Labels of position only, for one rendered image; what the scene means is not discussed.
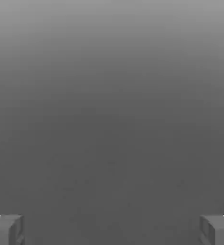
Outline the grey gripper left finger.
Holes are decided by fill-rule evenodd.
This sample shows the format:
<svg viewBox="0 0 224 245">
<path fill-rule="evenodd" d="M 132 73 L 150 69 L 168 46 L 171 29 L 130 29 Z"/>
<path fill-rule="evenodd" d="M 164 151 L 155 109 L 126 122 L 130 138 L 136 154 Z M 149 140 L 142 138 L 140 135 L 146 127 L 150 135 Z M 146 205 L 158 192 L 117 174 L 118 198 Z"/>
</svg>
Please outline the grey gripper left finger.
<svg viewBox="0 0 224 245">
<path fill-rule="evenodd" d="M 23 215 L 0 215 L 0 245 L 25 245 Z"/>
</svg>

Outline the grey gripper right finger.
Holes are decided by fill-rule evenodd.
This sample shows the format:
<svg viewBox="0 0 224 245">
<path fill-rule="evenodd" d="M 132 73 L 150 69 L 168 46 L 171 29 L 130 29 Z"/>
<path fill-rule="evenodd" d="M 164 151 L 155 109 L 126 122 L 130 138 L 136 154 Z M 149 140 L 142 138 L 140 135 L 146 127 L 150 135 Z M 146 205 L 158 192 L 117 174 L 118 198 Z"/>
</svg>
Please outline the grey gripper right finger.
<svg viewBox="0 0 224 245">
<path fill-rule="evenodd" d="M 224 215 L 201 215 L 199 245 L 224 245 Z"/>
</svg>

